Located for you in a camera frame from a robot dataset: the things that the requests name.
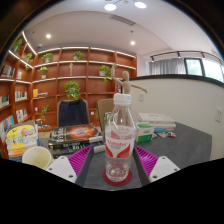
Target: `green plant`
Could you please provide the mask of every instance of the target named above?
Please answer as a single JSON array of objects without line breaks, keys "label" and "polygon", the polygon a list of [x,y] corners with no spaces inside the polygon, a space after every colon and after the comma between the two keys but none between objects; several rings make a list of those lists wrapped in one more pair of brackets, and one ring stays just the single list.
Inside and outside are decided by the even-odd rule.
[{"label": "green plant", "polygon": [[72,96],[74,99],[78,99],[78,97],[80,96],[79,91],[80,91],[80,88],[79,88],[79,84],[77,82],[70,81],[65,84],[65,92],[66,92],[66,96],[68,98],[70,98],[70,96]]},{"label": "green plant", "polygon": [[43,109],[41,110],[41,115],[40,116],[41,116],[41,120],[43,120],[43,121],[46,121],[45,113],[47,111],[50,111],[51,110],[48,107],[49,107],[49,105],[43,106]]},{"label": "green plant", "polygon": [[44,63],[47,58],[50,61],[52,61],[54,58],[54,55],[52,53],[46,53],[43,57],[41,57],[42,62]]},{"label": "green plant", "polygon": [[14,52],[17,52],[20,54],[20,50],[21,50],[21,45],[22,45],[23,41],[22,39],[20,38],[14,45],[13,45],[13,49],[16,48],[16,50],[14,50]]},{"label": "green plant", "polygon": [[104,71],[105,72],[105,77],[103,77],[104,84],[107,84],[108,80],[112,80],[112,78],[111,78],[111,69],[108,66],[102,65],[100,67],[100,71]]},{"label": "green plant", "polygon": [[29,66],[25,65],[25,70],[28,71],[29,70]]},{"label": "green plant", "polygon": [[32,63],[33,62],[33,59],[31,59],[33,57],[32,53],[28,53],[25,58],[28,59],[28,62],[29,63]]},{"label": "green plant", "polygon": [[78,60],[79,59],[82,59],[82,57],[83,57],[83,53],[81,52],[81,51],[75,51],[74,52],[74,54],[72,55],[73,57],[77,57],[78,58]]},{"label": "green plant", "polygon": [[39,70],[37,70],[38,72],[46,72],[48,71],[47,67],[43,66],[41,67]]}]

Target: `gray table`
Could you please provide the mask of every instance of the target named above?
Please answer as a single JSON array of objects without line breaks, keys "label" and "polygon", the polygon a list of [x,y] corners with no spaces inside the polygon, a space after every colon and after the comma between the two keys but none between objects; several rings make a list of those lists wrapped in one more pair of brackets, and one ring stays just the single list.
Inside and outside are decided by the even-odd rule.
[{"label": "gray table", "polygon": [[[135,143],[137,146],[153,153],[156,156],[166,156],[180,169],[187,166],[207,162],[210,160],[212,136],[194,128],[176,122],[174,130],[176,138],[156,137],[150,142]],[[40,139],[47,148],[48,139]],[[131,159],[132,179],[124,186],[111,186],[103,179],[105,169],[105,152],[94,154],[89,166],[84,188],[99,189],[106,191],[140,188],[135,160]]]}]

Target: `bottle cap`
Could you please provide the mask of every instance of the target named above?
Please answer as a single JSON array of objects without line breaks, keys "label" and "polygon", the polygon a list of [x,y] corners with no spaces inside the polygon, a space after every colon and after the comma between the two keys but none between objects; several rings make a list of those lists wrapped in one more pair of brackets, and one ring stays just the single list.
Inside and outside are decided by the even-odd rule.
[{"label": "bottle cap", "polygon": [[130,105],[131,104],[131,95],[130,94],[114,94],[114,104],[117,105]]}]

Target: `wooden bookshelf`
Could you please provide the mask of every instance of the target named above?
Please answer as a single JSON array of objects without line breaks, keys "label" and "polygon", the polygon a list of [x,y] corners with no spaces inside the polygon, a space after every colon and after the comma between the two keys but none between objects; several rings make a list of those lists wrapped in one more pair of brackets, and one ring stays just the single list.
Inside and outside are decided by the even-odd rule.
[{"label": "wooden bookshelf", "polygon": [[[96,105],[98,100],[105,98],[113,98],[113,94],[121,89],[121,86],[113,80],[104,84],[103,77],[99,76],[99,68],[107,65],[111,68],[116,63],[115,76],[122,79],[122,72],[128,71],[130,77],[137,76],[137,58],[113,49],[95,48],[92,46],[83,47],[56,47],[48,49],[44,52],[33,53],[28,42],[21,34],[17,39],[22,38],[23,44],[20,54],[10,49],[3,65],[9,65],[15,68],[14,77],[0,77],[0,96],[9,95],[9,105],[0,109],[1,120],[12,115],[14,123],[18,123],[16,110],[26,108],[28,115],[21,122],[29,119],[38,119],[41,116],[43,106],[49,105],[50,112],[45,113],[46,121],[43,124],[50,125],[50,128],[40,128],[39,132],[50,131],[53,127],[57,127],[57,104],[61,100],[68,100],[64,86],[69,81],[76,81],[80,86],[80,98],[86,99],[89,104],[89,115],[91,123],[100,126],[99,119],[95,116]],[[73,53],[81,51],[83,58],[74,61]],[[25,61],[25,56],[32,53],[33,63]],[[41,57],[46,53],[53,53],[52,62],[43,63]],[[72,66],[72,76],[70,76],[70,64]],[[25,64],[29,65],[29,69],[25,69]],[[38,70],[46,66],[46,79],[42,79]],[[16,78],[18,72],[22,72],[21,79]],[[40,93],[47,92],[47,96],[33,97],[33,89],[40,90]],[[15,101],[15,91],[27,91],[27,99]],[[8,158],[6,144],[0,140],[0,148],[4,158]]]}]

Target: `air conditioner vent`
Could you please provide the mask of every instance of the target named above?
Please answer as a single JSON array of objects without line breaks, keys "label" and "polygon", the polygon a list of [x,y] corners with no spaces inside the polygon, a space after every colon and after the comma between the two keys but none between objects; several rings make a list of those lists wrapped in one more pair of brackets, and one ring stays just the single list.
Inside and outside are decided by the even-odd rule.
[{"label": "air conditioner vent", "polygon": [[124,17],[121,17],[121,16],[116,16],[116,15],[112,15],[110,17],[110,19],[114,19],[114,20],[117,20],[117,21],[120,21],[122,23],[126,23],[130,26],[133,26],[135,24],[135,22],[129,20],[129,19],[125,19]]}]

